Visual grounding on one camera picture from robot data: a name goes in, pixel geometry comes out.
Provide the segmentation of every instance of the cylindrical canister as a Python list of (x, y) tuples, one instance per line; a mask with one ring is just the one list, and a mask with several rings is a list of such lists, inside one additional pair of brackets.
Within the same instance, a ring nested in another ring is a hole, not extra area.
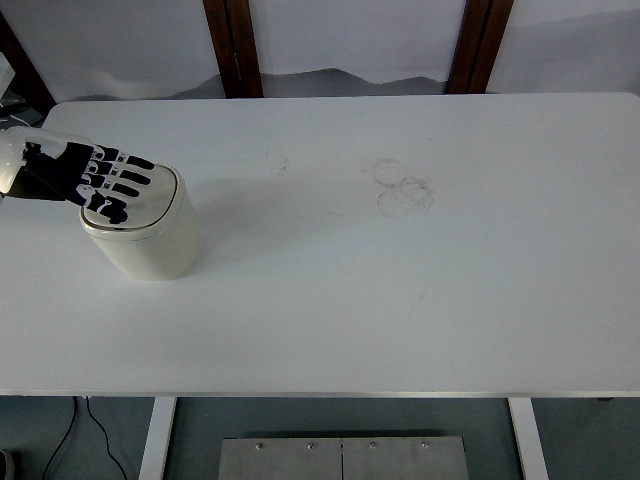
[(200, 226), (184, 180), (171, 166), (156, 164), (144, 195), (130, 200), (126, 221), (83, 207), (80, 220), (122, 272), (140, 280), (170, 280), (184, 274), (200, 246)]

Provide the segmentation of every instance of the metal panel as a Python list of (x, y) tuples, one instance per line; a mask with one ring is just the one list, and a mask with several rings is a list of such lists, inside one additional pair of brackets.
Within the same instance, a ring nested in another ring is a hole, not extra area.
[(462, 437), (345, 438), (343, 480), (467, 480)]
[(222, 442), (219, 480), (468, 480), (462, 437)]
[(339, 438), (225, 439), (219, 480), (340, 480)]

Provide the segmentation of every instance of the tabletop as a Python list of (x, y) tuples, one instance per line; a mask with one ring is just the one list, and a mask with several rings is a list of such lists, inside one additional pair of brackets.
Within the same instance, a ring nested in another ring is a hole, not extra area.
[(78, 102), (204, 241), (130, 280), (70, 203), (0, 207), (5, 395), (638, 396), (631, 94)]

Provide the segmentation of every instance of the gray floor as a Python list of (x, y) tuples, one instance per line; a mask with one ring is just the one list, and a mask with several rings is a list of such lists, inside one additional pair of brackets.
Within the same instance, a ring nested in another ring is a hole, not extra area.
[(181, 399), (166, 479), (215, 479), (223, 438), (462, 436), (470, 478), (521, 479), (506, 400)]
[[(92, 399), (130, 479), (140, 471), (152, 405), (149, 398)], [(79, 407), (47, 478), (121, 478), (102, 432)], [(534, 410), (551, 480), (640, 478), (640, 399), (537, 399)], [(20, 480), (42, 477), (71, 413), (68, 397), (0, 397), (0, 449), (16, 452)], [(461, 435), (472, 480), (522, 478), (500, 399), (185, 398), (165, 479), (215, 480), (223, 438), (374, 435)]]
[[(140, 472), (152, 408), (151, 398), (91, 399), (91, 412), (107, 430), (111, 452), (129, 479), (137, 478)], [(42, 478), (72, 414), (70, 397), (0, 396), (0, 449), (14, 453), (17, 480)], [(76, 422), (47, 478), (121, 478), (118, 467), (107, 456), (104, 434), (89, 417), (84, 399), (78, 402)]]

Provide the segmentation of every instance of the cable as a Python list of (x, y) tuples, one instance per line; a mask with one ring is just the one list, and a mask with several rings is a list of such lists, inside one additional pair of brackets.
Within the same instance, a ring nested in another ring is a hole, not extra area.
[(69, 424), (69, 428), (67, 428), (67, 433), (64, 434), (64, 437), (62, 437), (62, 440), (58, 444), (58, 448), (56, 448), (56, 450), (53, 452), (53, 455), (51, 455), (51, 457), (49, 458), (49, 461), (47, 462), (47, 466), (44, 469), (44, 473), (42, 474), (42, 480), (44, 480), (45, 477), (47, 476), (47, 471), (51, 466), (51, 462), (53, 462), (53, 459), (58, 453), (58, 450), (62, 448), (62, 445), (64, 444), (65, 440), (69, 436), (69, 432), (71, 432), (71, 427), (73, 427), (73, 424), (76, 421), (76, 414), (78, 413), (78, 402), (76, 401), (76, 397), (71, 397), (71, 399), (73, 400), (73, 417), (71, 417), (71, 423)]
[(102, 430), (102, 433), (104, 433), (104, 439), (107, 443), (107, 455), (109, 455), (109, 458), (111, 460), (113, 460), (115, 462), (116, 465), (118, 465), (118, 468), (120, 469), (120, 472), (122, 473), (122, 476), (124, 477), (124, 480), (129, 480), (127, 478), (127, 474), (124, 471), (124, 468), (122, 468), (122, 465), (120, 464), (120, 462), (116, 459), (116, 457), (114, 457), (111, 454), (111, 449), (109, 448), (109, 435), (107, 435), (107, 431), (104, 429), (104, 427), (102, 426), (102, 424), (98, 421), (98, 419), (96, 417), (93, 416), (93, 413), (91, 413), (91, 408), (89, 407), (89, 397), (84, 397), (85, 400), (87, 401), (87, 412), (89, 412), (89, 416), (91, 417), (91, 420), (93, 420), (96, 425), (98, 425), (100, 427), (100, 430)]

